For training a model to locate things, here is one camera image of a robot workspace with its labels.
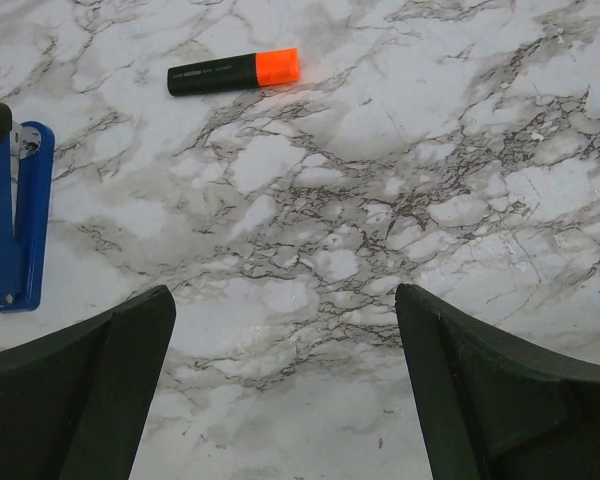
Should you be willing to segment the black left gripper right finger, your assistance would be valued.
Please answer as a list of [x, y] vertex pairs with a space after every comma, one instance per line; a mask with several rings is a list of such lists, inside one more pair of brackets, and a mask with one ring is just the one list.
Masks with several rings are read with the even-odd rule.
[[399, 330], [436, 479], [600, 479], [600, 365], [401, 284]]

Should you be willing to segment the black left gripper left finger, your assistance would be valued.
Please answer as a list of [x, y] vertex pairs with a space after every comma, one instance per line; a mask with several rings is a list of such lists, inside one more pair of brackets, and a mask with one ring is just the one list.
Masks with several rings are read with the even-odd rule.
[[0, 479], [128, 478], [174, 324], [160, 285], [0, 351]]

